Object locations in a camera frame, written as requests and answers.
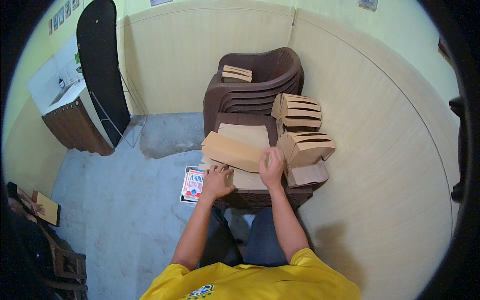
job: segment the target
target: jeans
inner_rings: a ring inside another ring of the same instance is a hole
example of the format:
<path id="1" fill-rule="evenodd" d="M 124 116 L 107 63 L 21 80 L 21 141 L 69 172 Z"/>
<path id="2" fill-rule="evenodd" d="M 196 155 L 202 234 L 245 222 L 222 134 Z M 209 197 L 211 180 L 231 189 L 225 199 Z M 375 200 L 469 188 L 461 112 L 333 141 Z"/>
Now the jeans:
<path id="1" fill-rule="evenodd" d="M 227 220 L 220 210 L 212 208 L 207 241 L 199 266 L 215 263 L 229 266 L 254 264 L 265 267 L 288 265 L 276 238 L 272 208 L 264 208 L 253 220 L 244 258 L 235 243 Z"/>

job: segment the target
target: sink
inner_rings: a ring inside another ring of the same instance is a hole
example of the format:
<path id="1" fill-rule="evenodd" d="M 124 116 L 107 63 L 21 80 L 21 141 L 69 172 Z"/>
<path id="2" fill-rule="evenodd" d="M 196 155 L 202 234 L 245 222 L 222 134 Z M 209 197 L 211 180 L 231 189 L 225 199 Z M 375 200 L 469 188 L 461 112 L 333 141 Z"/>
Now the sink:
<path id="1" fill-rule="evenodd" d="M 75 81 L 72 83 L 67 84 L 61 91 L 58 93 L 58 95 L 55 96 L 53 99 L 52 103 L 50 103 L 49 106 L 54 105 L 55 103 L 59 102 L 60 99 L 65 95 L 65 93 L 75 84 Z"/>

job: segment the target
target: gray floor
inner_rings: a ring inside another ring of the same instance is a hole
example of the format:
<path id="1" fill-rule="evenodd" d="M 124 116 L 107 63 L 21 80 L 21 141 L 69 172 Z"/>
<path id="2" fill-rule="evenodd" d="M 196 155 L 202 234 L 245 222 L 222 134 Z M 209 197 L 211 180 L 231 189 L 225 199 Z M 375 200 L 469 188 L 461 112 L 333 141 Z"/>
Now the gray floor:
<path id="1" fill-rule="evenodd" d="M 133 149 L 68 151 L 52 193 L 56 231 L 87 256 L 89 299 L 138 299 L 168 265 L 193 210 L 179 202 L 185 166 L 200 163 L 203 137 L 200 113 L 149 115 Z M 252 216 L 227 215 L 244 237 Z"/>

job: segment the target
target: faucet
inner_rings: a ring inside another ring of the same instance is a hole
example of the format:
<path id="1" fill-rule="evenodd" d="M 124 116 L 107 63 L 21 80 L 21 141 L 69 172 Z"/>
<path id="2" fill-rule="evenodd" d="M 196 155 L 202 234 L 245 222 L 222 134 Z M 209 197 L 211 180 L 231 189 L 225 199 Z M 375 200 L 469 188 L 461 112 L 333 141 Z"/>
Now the faucet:
<path id="1" fill-rule="evenodd" d="M 67 70 L 65 70 L 65 68 L 62 68 L 62 69 L 58 70 L 57 71 L 57 76 L 60 77 L 59 72 L 62 71 L 62 70 L 65 73 L 65 77 L 67 77 L 66 78 L 67 79 L 67 84 L 71 83 L 73 81 L 73 79 L 70 77 L 70 75 L 68 75 Z"/>

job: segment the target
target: yellow shirt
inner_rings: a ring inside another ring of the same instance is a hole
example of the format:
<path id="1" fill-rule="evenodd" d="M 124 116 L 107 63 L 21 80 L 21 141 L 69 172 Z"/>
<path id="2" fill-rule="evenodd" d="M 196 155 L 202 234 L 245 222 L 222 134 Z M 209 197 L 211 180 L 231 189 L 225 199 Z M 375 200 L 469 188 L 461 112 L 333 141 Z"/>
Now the yellow shirt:
<path id="1" fill-rule="evenodd" d="M 359 288 L 323 263 L 310 249 L 295 253 L 290 265 L 265 268 L 211 264 L 189 271 L 171 264 L 140 300 L 360 299 Z"/>

